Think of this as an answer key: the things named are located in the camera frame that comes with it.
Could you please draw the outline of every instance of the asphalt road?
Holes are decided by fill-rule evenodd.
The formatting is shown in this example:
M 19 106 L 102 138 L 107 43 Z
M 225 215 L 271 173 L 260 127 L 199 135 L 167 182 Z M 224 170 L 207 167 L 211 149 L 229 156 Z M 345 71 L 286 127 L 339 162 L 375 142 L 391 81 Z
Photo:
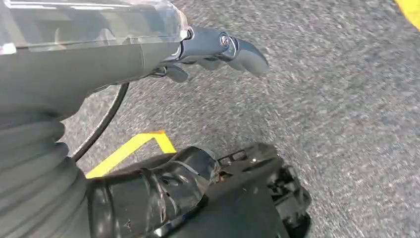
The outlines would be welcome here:
M 312 237 L 420 237 L 420 34 L 393 1 L 174 2 L 192 24 L 262 48 L 270 72 L 192 66 L 187 83 L 133 83 L 84 171 L 140 132 L 164 129 L 176 148 L 204 144 L 219 154 L 264 141 L 312 194 Z M 116 91 L 93 95 L 66 121 L 71 149 Z M 121 166 L 158 153 L 150 142 Z

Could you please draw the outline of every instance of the transparent plastic bag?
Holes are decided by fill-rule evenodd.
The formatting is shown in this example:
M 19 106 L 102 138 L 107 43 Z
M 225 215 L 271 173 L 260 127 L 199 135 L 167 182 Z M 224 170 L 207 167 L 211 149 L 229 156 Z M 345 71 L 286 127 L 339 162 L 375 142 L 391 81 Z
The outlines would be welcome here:
M 188 29 L 167 0 L 4 0 L 0 11 L 0 55 L 180 42 Z

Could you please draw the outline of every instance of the clear plastic wrap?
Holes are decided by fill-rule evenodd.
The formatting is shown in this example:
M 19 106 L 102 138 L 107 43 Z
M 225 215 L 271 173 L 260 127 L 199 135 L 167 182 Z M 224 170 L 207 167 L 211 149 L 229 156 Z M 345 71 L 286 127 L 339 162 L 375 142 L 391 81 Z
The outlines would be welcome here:
M 167 0 L 0 1 L 0 55 L 180 42 L 187 29 Z

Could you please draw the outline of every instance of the yellow road marking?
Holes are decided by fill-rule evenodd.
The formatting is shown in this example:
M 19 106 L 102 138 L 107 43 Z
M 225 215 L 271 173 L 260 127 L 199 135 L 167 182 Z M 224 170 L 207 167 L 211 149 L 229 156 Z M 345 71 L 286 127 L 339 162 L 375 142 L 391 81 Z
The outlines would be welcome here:
M 127 143 L 122 145 L 114 153 L 112 153 L 108 158 L 102 161 L 98 166 L 86 174 L 88 179 L 95 177 L 102 177 L 106 175 L 109 171 L 112 170 L 116 165 L 121 163 L 125 158 L 131 155 L 134 151 L 144 145 L 151 139 L 155 139 L 158 143 L 160 149 L 164 153 L 175 153 L 176 150 L 170 142 L 169 138 L 166 136 L 164 131 L 157 131 L 151 133 L 141 133 L 135 135 Z
M 420 0 L 395 0 L 404 16 L 420 30 Z

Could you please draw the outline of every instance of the black cable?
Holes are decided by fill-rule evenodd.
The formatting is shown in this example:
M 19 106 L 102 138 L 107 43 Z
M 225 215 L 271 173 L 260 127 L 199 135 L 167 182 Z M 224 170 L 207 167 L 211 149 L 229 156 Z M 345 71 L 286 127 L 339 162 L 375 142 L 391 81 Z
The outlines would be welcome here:
M 71 158 L 77 162 L 80 158 L 86 154 L 86 152 L 92 147 L 92 145 L 99 139 L 105 129 L 108 127 L 109 123 L 114 118 L 115 114 L 117 113 L 119 107 L 124 101 L 125 94 L 127 93 L 129 83 L 124 83 L 119 88 L 118 94 L 115 97 L 114 101 L 112 102 L 112 106 L 109 108 L 108 112 L 102 118 L 101 122 L 96 126 L 95 130 L 89 137 L 83 142 L 79 148 L 77 148 L 76 152 L 73 153 Z

